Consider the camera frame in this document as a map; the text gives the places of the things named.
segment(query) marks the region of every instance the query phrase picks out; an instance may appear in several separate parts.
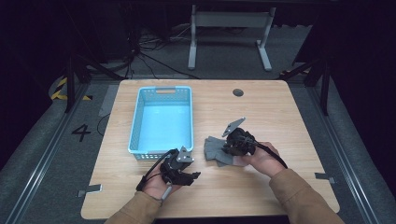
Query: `human hand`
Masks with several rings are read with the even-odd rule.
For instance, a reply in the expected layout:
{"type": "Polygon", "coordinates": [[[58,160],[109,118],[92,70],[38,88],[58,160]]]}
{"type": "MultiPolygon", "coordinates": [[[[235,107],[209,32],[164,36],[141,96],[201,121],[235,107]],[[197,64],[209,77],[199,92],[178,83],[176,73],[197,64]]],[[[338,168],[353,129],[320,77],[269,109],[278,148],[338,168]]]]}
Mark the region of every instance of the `human hand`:
{"type": "MultiPolygon", "coordinates": [[[[169,187],[168,185],[165,184],[165,182],[163,182],[160,166],[161,165],[158,164],[151,171],[151,173],[147,177],[148,182],[146,183],[145,187],[143,187],[143,192],[147,193],[149,196],[156,198],[158,200],[161,199],[161,197],[169,187]]],[[[180,185],[173,185],[169,195],[171,195],[173,192],[177,191],[180,188],[181,188],[180,185]]]]}
{"type": "MultiPolygon", "coordinates": [[[[262,143],[263,145],[269,147],[273,152],[279,155],[276,148],[269,142],[262,143]]],[[[256,151],[254,155],[246,155],[241,157],[241,161],[244,161],[250,165],[252,165],[257,171],[262,174],[268,175],[271,178],[277,173],[285,170],[286,168],[277,161],[274,157],[268,154],[266,151],[262,150],[259,147],[256,147],[256,151]]]]}

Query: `black wire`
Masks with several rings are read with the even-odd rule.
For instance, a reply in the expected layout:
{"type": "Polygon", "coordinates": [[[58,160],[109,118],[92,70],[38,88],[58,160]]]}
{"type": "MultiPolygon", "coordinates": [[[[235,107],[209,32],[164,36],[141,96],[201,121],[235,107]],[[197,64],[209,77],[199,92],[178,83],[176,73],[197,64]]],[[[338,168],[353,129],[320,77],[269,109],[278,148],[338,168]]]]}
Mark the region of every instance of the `black wire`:
{"type": "Polygon", "coordinates": [[[167,46],[167,45],[169,45],[169,44],[171,44],[171,43],[175,43],[175,42],[177,42],[177,41],[180,41],[186,34],[187,34],[187,30],[188,29],[184,29],[182,32],[180,32],[180,31],[178,31],[178,32],[175,32],[175,34],[171,34],[171,35],[177,35],[177,36],[170,36],[169,37],[169,39],[168,40],[166,40],[166,41],[163,41],[160,37],[156,37],[156,38],[151,38],[151,39],[149,39],[148,37],[146,37],[146,40],[145,41],[141,41],[141,43],[140,43],[140,48],[143,50],[143,51],[154,51],[154,50],[160,50],[160,49],[163,49],[165,46],[167,46]],[[176,41],[173,41],[172,40],[172,38],[179,38],[179,40],[176,40],[176,41]],[[147,47],[142,47],[141,45],[143,45],[143,44],[146,44],[146,43],[148,43],[148,42],[154,42],[155,43],[155,46],[153,47],[153,48],[147,48],[147,47]]]}
{"type": "Polygon", "coordinates": [[[266,151],[268,154],[270,154],[272,157],[274,157],[274,159],[279,161],[280,164],[282,164],[286,169],[288,169],[288,165],[282,160],[282,158],[279,157],[279,155],[277,155],[273,150],[271,150],[271,148],[269,148],[269,147],[267,147],[265,145],[262,145],[262,144],[260,144],[257,141],[254,141],[254,144],[257,147],[259,147],[259,148],[263,149],[264,151],[266,151]]]}
{"type": "Polygon", "coordinates": [[[97,126],[96,126],[96,131],[100,134],[100,135],[102,135],[102,136],[104,136],[102,133],[100,133],[99,132],[99,124],[102,122],[102,120],[105,118],[105,117],[107,117],[107,116],[109,116],[110,115],[110,113],[108,113],[107,115],[105,115],[105,116],[103,116],[100,120],[99,120],[99,122],[98,122],[98,124],[97,124],[97,126]]]}
{"type": "Polygon", "coordinates": [[[150,58],[152,61],[154,61],[154,62],[156,62],[156,63],[162,64],[163,66],[165,66],[165,67],[167,67],[167,68],[169,68],[169,69],[171,69],[171,70],[173,70],[173,71],[175,71],[175,72],[177,72],[177,73],[179,73],[179,74],[186,75],[186,76],[188,76],[188,77],[193,77],[193,78],[195,78],[195,79],[200,79],[200,78],[198,78],[198,77],[196,77],[196,76],[194,76],[194,75],[190,75],[190,74],[187,74],[187,73],[183,73],[183,72],[177,71],[175,68],[173,68],[173,67],[171,67],[171,66],[169,66],[169,65],[167,65],[167,64],[165,64],[165,63],[162,63],[162,62],[160,62],[160,61],[158,61],[158,60],[156,60],[156,59],[154,59],[154,58],[148,56],[147,54],[145,54],[145,53],[143,53],[143,52],[140,52],[140,54],[142,54],[142,55],[145,56],[145,57],[150,58]]]}
{"type": "Polygon", "coordinates": [[[106,74],[109,77],[112,77],[112,78],[114,78],[116,80],[124,80],[125,79],[125,77],[119,76],[118,74],[116,74],[116,73],[108,70],[107,68],[103,67],[101,64],[96,63],[95,61],[92,61],[92,60],[90,60],[88,58],[85,58],[82,55],[77,54],[76,58],[81,60],[84,63],[89,64],[90,66],[94,67],[96,70],[100,71],[103,74],[106,74]]]}
{"type": "Polygon", "coordinates": [[[139,48],[143,51],[154,51],[156,50],[163,42],[161,41],[161,39],[152,34],[153,32],[148,32],[145,34],[142,34],[141,36],[144,37],[143,40],[141,40],[142,38],[140,38],[139,40],[141,40],[141,42],[139,43],[139,48]],[[154,47],[149,48],[149,47],[142,47],[142,45],[144,44],[154,44],[154,47]]]}
{"type": "Polygon", "coordinates": [[[130,68],[129,64],[130,64],[130,63],[128,62],[128,66],[126,67],[126,73],[125,73],[125,76],[124,76],[124,77],[128,76],[128,72],[129,72],[129,68],[130,68]]]}
{"type": "Polygon", "coordinates": [[[134,70],[132,70],[131,64],[129,64],[128,66],[129,66],[129,72],[131,73],[131,79],[132,79],[132,78],[134,78],[134,70]]]}
{"type": "Polygon", "coordinates": [[[178,38],[178,40],[172,41],[172,43],[178,42],[178,41],[180,41],[180,40],[182,40],[182,39],[185,38],[185,36],[186,36],[187,33],[188,33],[188,30],[190,30],[190,29],[191,29],[191,26],[189,26],[187,29],[184,29],[184,30],[182,31],[182,33],[181,33],[181,32],[177,32],[177,33],[175,34],[175,36],[171,36],[169,39],[172,40],[172,39],[174,39],[174,38],[178,38]]]}
{"type": "Polygon", "coordinates": [[[163,160],[165,157],[167,157],[169,154],[175,152],[177,149],[170,149],[167,151],[165,154],[163,154],[155,163],[154,165],[151,166],[151,168],[148,170],[148,172],[144,176],[149,176],[151,174],[152,170],[163,160]]]}
{"type": "MultiPolygon", "coordinates": [[[[118,72],[120,71],[122,68],[125,68],[126,66],[128,66],[128,63],[123,63],[114,67],[109,67],[107,68],[108,70],[112,71],[112,72],[118,72]]],[[[102,72],[96,70],[96,69],[88,69],[88,71],[90,71],[91,74],[102,74],[102,72]]]]}
{"type": "Polygon", "coordinates": [[[152,74],[155,78],[157,78],[157,77],[155,76],[154,72],[152,71],[152,68],[146,63],[146,61],[145,61],[144,59],[140,58],[139,56],[137,56],[137,58],[139,58],[140,60],[142,60],[143,63],[144,63],[144,64],[149,68],[149,70],[151,71],[151,74],[152,74]]]}
{"type": "Polygon", "coordinates": [[[147,178],[146,181],[149,181],[152,177],[156,176],[156,175],[152,175],[151,177],[147,178]]]}

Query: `person's left hand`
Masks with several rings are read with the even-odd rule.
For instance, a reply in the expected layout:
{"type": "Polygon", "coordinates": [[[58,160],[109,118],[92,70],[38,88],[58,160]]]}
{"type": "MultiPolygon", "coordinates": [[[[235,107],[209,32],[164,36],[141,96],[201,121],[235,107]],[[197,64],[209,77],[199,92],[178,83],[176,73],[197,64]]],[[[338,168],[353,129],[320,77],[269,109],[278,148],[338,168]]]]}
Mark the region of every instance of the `person's left hand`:
{"type": "MultiPolygon", "coordinates": [[[[148,182],[146,183],[146,186],[143,187],[143,192],[147,193],[149,196],[154,197],[158,200],[161,199],[161,197],[169,187],[168,185],[165,184],[165,182],[163,182],[160,166],[161,164],[158,164],[152,170],[151,174],[149,174],[149,176],[147,177],[148,182]]],[[[180,188],[181,188],[180,185],[172,185],[172,190],[169,193],[169,195],[171,195],[173,192],[177,191],[180,188]]]]}

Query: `metal stand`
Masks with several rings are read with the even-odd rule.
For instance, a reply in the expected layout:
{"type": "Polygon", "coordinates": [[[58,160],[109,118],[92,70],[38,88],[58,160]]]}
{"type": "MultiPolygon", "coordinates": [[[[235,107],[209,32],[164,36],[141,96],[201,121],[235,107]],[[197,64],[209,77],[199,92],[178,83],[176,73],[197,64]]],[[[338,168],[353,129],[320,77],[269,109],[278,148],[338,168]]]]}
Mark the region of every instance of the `metal stand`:
{"type": "Polygon", "coordinates": [[[252,27],[263,28],[264,33],[261,40],[257,40],[257,48],[262,57],[265,71],[271,71],[272,67],[265,50],[265,43],[271,29],[276,8],[272,7],[269,12],[212,12],[197,11],[192,6],[191,12],[191,46],[189,57],[189,69],[195,69],[197,52],[196,27],[252,27]]]}
{"type": "Polygon", "coordinates": [[[329,84],[330,84],[330,73],[331,67],[329,66],[329,60],[315,59],[309,63],[305,63],[289,72],[283,71],[284,76],[279,77],[281,80],[288,80],[291,77],[297,76],[306,69],[311,68],[308,72],[308,76],[304,80],[304,84],[307,87],[314,87],[318,83],[320,77],[322,77],[322,86],[320,91],[320,107],[325,116],[328,116],[327,111],[327,100],[329,95],[329,84]]]}
{"type": "Polygon", "coordinates": [[[87,65],[115,80],[125,79],[125,77],[120,77],[99,63],[81,55],[72,54],[67,62],[67,107],[64,113],[68,113],[76,101],[75,75],[80,83],[89,83],[91,81],[91,74],[87,69],[87,65]]]}

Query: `wooden table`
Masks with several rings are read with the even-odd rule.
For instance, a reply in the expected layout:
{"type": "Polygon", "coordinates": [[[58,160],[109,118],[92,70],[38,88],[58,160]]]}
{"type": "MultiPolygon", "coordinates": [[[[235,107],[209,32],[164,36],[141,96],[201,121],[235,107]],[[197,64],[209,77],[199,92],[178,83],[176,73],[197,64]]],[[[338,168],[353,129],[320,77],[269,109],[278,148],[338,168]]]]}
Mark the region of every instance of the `wooden table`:
{"type": "Polygon", "coordinates": [[[338,202],[324,173],[299,110],[286,82],[280,80],[125,80],[113,105],[90,185],[102,192],[87,194],[81,215],[108,218],[134,195],[141,176],[154,161],[137,161],[127,150],[137,91],[142,86],[190,86],[194,126],[195,162],[185,172],[201,172],[190,187],[171,195],[158,217],[241,217],[284,215],[268,186],[269,177],[251,166],[218,167],[206,161],[204,142],[221,138],[232,121],[246,117],[240,126],[258,141],[271,142],[289,166],[318,191],[335,211],[338,202]],[[240,89],[244,95],[233,95],[240,89]]]}

